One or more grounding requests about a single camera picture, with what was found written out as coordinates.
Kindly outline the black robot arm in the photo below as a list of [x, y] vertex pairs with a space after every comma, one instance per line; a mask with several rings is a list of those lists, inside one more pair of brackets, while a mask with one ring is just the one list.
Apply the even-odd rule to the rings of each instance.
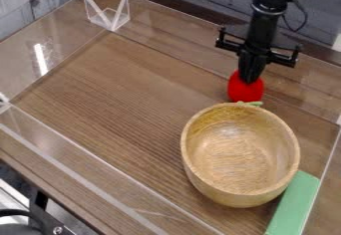
[[218, 29], [216, 47], [238, 56], [238, 74], [246, 84], [254, 83], [268, 64], [293, 68], [301, 45], [278, 32], [278, 20], [285, 18], [288, 4], [295, 3], [305, 14], [299, 0], [253, 0], [252, 17], [246, 25], [224, 25]]

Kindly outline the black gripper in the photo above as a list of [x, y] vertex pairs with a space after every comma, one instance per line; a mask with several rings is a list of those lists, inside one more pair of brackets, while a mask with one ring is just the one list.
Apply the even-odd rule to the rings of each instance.
[[269, 63], [293, 68], [297, 63], [300, 46], [291, 48], [292, 55], [276, 53], [277, 22], [280, 15], [254, 11], [248, 25], [220, 28], [216, 47], [233, 51], [238, 55], [240, 77], [246, 84], [256, 82]]

